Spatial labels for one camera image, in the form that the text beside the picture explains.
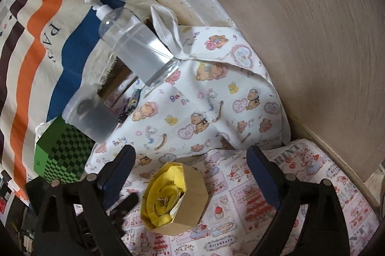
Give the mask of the translucent plastic cup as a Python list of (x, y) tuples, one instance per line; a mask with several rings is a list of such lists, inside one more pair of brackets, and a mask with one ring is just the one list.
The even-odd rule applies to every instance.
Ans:
[(98, 144), (108, 140), (119, 118), (97, 94), (97, 85), (81, 85), (67, 103), (61, 117)]

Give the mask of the bear print cloth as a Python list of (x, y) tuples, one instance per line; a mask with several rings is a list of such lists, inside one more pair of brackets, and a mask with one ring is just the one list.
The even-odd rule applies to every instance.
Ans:
[(175, 13), (153, 6), (156, 33), (180, 59), (155, 88), (142, 88), (135, 110), (85, 170), (98, 173), (126, 144), (135, 148), (135, 178), (169, 161), (189, 161), (216, 148), (263, 150), (290, 140), (290, 126), (270, 75), (235, 27), (181, 26)]

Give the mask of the octagonal cardboard jewelry box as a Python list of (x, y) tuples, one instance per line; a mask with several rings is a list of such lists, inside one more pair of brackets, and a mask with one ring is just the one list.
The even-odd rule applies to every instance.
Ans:
[(182, 163), (169, 163), (181, 164), (184, 168), (187, 191), (180, 201), (179, 209), (171, 223), (157, 229), (151, 229), (142, 216), (141, 220), (147, 228), (154, 233), (177, 236), (198, 225), (204, 213), (209, 195), (201, 172)]

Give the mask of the green checkered box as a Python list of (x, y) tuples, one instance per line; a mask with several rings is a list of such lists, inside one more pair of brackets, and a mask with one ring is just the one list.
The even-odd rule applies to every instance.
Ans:
[(95, 141), (59, 116), (36, 142), (34, 171), (47, 182), (77, 182), (94, 145)]

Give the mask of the striped Paris blanket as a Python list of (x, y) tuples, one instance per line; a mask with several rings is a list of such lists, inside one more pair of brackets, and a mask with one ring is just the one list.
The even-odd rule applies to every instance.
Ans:
[[(155, 0), (100, 0), (150, 17)], [(36, 177), (35, 130), (82, 84), (102, 85), (116, 60), (84, 0), (1, 0), (1, 169), (22, 201)]]

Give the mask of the Christmas print cloth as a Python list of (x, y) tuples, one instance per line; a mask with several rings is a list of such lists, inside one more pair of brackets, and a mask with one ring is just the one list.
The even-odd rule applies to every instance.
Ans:
[[(266, 152), (285, 173), (306, 182), (332, 181), (345, 216), (350, 254), (357, 255), (380, 221), (358, 187), (315, 143), (306, 139)], [(137, 154), (136, 163), (119, 196), (143, 193), (151, 177), (168, 162), (200, 171), (209, 195), (207, 211), (198, 225), (178, 236), (155, 234), (143, 224), (138, 208), (123, 220), (122, 241), (133, 255), (248, 255), (268, 228), (275, 209), (270, 206), (247, 166), (246, 153), (227, 144), (209, 150), (206, 144), (179, 150)]]

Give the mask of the yellow cloth lining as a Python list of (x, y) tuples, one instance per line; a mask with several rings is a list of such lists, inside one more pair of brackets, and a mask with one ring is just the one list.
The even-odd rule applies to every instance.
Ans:
[(181, 164), (167, 163), (151, 178), (141, 204), (141, 216), (151, 229), (171, 223), (187, 185)]

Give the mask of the clear spray bottle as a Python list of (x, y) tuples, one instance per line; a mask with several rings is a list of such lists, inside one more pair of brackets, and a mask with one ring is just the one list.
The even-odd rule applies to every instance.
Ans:
[(99, 36), (116, 56), (148, 87), (162, 83), (180, 61), (134, 13), (116, 9), (100, 0), (85, 0), (101, 21)]

